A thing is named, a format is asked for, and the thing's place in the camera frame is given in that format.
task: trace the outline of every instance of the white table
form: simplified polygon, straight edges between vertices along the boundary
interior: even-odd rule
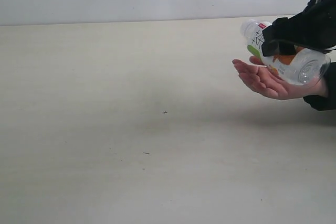
[[[336,113],[248,90],[243,20],[1,27],[1,224],[334,224]]]

